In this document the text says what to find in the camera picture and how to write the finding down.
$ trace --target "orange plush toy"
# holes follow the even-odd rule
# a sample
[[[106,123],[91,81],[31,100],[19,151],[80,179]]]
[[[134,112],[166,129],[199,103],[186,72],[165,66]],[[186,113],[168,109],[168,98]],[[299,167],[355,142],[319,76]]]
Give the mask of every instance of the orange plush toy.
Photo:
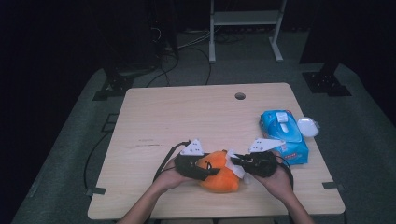
[[[226,150],[216,151],[198,160],[196,165],[201,168],[205,169],[207,163],[210,162],[213,168],[220,169],[216,175],[210,175],[205,181],[200,183],[203,188],[216,193],[229,193],[238,190],[239,177],[225,166],[226,155]]]

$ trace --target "human arm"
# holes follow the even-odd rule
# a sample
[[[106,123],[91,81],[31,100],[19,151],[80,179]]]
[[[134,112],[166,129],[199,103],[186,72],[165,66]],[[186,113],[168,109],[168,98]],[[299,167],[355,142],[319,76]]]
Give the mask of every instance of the human arm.
[[[315,223],[294,194],[289,176],[282,167],[277,166],[274,174],[269,177],[263,178],[257,175],[254,177],[267,188],[268,192],[285,205],[295,224]]]
[[[179,186],[181,183],[191,180],[179,174],[175,167],[174,159],[170,160],[163,168],[163,172],[151,184],[146,192],[134,204],[125,216],[119,220],[120,224],[141,224],[149,217],[158,199],[169,189]]]

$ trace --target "white metal stand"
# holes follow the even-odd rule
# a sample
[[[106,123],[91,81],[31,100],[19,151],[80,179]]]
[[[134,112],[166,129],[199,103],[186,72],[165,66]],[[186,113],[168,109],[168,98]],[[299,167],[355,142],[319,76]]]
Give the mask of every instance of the white metal stand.
[[[282,24],[287,0],[282,0],[280,10],[268,11],[231,11],[231,12],[215,12],[215,0],[210,2],[210,40],[209,40],[209,61],[216,62],[215,52],[215,26],[218,25],[263,25],[274,24],[274,36],[269,38],[271,48],[278,63],[283,62],[282,55],[277,47],[277,37]]]

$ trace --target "gray floor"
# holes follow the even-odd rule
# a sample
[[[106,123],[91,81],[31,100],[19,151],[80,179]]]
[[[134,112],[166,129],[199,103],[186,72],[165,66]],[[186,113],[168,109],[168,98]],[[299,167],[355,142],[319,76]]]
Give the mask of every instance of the gray floor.
[[[321,126],[318,147],[334,181],[346,189],[341,196],[348,223],[394,223],[396,220],[396,130],[361,85],[358,76],[340,65],[335,74],[352,96],[313,94],[302,72],[318,71],[321,64],[299,64],[307,33],[281,33],[278,44],[284,62],[277,63],[268,43],[270,34],[243,35],[232,45],[216,45],[217,62],[211,65],[209,85],[287,82],[308,117]],[[179,44],[196,36],[179,35]],[[207,42],[195,45],[207,53]],[[165,58],[163,67],[175,63]],[[139,77],[134,87],[145,87],[160,70]],[[168,73],[171,86],[204,85],[209,64],[202,52],[180,52],[177,67]],[[83,171],[95,144],[105,135],[102,126],[111,113],[119,113],[122,97],[93,101],[106,80],[102,70],[92,74],[43,165],[32,191],[13,223],[113,223],[87,217],[90,198],[84,188]],[[166,86],[164,77],[150,87]],[[94,187],[110,136],[92,154],[87,183]],[[288,223],[277,217],[279,223]],[[315,217],[318,223],[344,223],[343,216]]]

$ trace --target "blue plastic package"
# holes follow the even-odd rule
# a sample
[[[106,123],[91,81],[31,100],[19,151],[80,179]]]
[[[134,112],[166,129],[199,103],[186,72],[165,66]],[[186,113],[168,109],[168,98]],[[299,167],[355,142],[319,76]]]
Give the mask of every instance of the blue plastic package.
[[[276,147],[290,164],[308,163],[308,147],[289,110],[268,110],[261,115],[260,126],[264,138],[281,139],[285,145]]]

